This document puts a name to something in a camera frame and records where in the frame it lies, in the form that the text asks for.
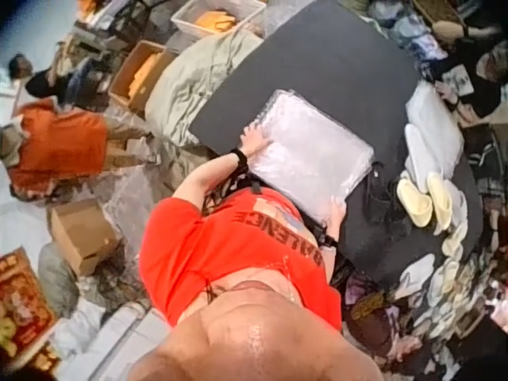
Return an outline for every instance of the white plastic crate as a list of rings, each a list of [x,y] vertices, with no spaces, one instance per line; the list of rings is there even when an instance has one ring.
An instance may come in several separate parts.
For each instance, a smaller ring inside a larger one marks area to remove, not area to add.
[[[266,7],[265,3],[257,0],[190,0],[173,15],[171,21],[182,32],[203,38],[217,32],[197,26],[196,20],[208,10],[225,10],[238,20],[233,29],[249,24],[253,32],[263,32]]]

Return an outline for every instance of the black shoe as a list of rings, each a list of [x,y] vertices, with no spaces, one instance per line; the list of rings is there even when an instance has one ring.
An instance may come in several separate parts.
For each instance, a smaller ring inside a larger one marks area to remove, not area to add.
[[[397,198],[397,182],[398,181],[394,181],[389,186],[391,204],[384,221],[387,227],[387,233],[393,242],[409,236],[413,228],[413,224],[411,224],[411,220],[404,206],[402,206],[402,203]]]
[[[364,213],[367,221],[372,224],[383,223],[390,204],[391,195],[383,178],[383,165],[375,162],[367,175],[364,196]]]

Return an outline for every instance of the person in orange shirt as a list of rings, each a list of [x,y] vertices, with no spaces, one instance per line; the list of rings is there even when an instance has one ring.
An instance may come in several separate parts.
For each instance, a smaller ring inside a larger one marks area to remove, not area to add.
[[[48,197],[62,182],[102,171],[156,162],[107,144],[140,139],[148,131],[84,110],[60,113],[51,98],[28,103],[0,129],[0,160],[11,194],[22,201]]]
[[[329,285],[344,203],[332,202],[321,248],[294,204],[265,187],[236,190],[202,216],[205,195],[270,142],[250,125],[241,143],[152,211],[140,275],[172,330],[128,379],[382,380],[341,336],[341,297]]]

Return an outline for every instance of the open cardboard box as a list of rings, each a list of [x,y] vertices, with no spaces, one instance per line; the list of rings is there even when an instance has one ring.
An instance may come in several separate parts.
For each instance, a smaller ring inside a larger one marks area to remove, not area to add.
[[[94,199],[53,207],[49,227],[62,256],[78,276],[93,274],[120,243]]]
[[[137,92],[130,98],[129,85],[134,80],[136,72],[152,54],[161,52],[163,54],[157,59]],[[148,97],[152,93],[160,75],[176,56],[174,52],[168,51],[164,45],[146,40],[139,41],[111,83],[110,97],[119,105],[135,113],[143,113]]]

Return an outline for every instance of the black wristband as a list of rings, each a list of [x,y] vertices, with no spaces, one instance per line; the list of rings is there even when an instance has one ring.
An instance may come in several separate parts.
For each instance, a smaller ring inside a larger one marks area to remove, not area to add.
[[[459,106],[459,103],[460,103],[460,98],[459,96],[457,95],[457,102],[455,103],[449,103],[450,104],[450,111],[453,112],[455,110],[457,110],[457,107]]]
[[[235,171],[238,174],[245,173],[248,170],[247,156],[238,148],[234,148],[229,153],[234,153],[238,157],[238,167]]]
[[[339,243],[328,234],[325,235],[325,241],[323,242],[323,246],[326,246],[328,248],[337,248]]]

